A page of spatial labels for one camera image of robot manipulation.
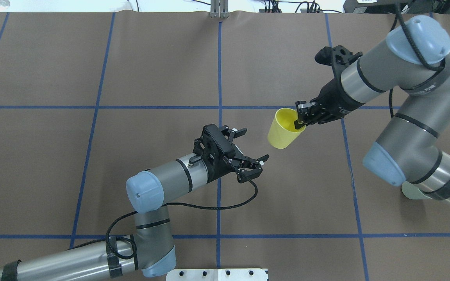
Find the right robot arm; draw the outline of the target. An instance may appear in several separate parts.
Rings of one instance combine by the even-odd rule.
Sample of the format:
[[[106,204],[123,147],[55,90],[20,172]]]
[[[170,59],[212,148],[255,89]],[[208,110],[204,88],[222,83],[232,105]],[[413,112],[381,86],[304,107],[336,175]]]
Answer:
[[[408,98],[364,157],[372,173],[401,186],[409,199],[450,204],[450,155],[436,146],[450,124],[450,36],[430,16],[418,15],[369,52],[322,48],[319,64],[334,78],[311,101],[295,103],[291,124],[300,129],[339,120],[394,87]]]

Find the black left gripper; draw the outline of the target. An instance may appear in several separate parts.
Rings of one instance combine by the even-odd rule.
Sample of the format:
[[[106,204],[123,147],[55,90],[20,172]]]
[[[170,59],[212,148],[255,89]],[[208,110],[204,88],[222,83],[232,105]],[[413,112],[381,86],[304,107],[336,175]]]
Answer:
[[[247,128],[219,128],[215,124],[203,127],[202,135],[193,142],[193,153],[200,156],[205,164],[207,183],[231,172],[235,172],[238,183],[246,183],[261,175],[264,162],[270,155],[263,155],[259,159],[250,158],[243,155],[233,143],[235,138],[245,135],[247,131]]]

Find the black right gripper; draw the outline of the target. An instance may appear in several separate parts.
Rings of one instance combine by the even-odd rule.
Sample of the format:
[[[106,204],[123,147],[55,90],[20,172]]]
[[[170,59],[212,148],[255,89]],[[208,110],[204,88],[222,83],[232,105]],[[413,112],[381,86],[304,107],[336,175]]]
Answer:
[[[321,88],[320,94],[314,98],[314,101],[295,102],[298,115],[298,119],[293,122],[295,129],[342,119],[364,105],[350,97],[343,89],[341,78],[343,71],[362,55],[362,52],[353,54],[344,46],[334,48],[326,46],[315,55],[314,59],[317,63],[332,67],[334,78]]]

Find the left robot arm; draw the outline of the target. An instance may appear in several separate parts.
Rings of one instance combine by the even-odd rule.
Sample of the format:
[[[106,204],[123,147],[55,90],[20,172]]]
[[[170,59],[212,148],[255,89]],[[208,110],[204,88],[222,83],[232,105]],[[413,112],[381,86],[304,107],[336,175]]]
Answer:
[[[193,141],[193,151],[126,181],[133,210],[115,219],[103,234],[71,244],[65,251],[41,258],[14,260],[0,267],[0,281],[101,281],[140,271],[146,278],[176,272],[176,246],[169,206],[200,210],[239,208],[257,197],[254,182],[264,171],[269,155],[250,158],[234,143],[246,128],[208,124]],[[250,183],[253,195],[231,206],[198,206],[177,199],[200,187],[235,174],[238,183]]]

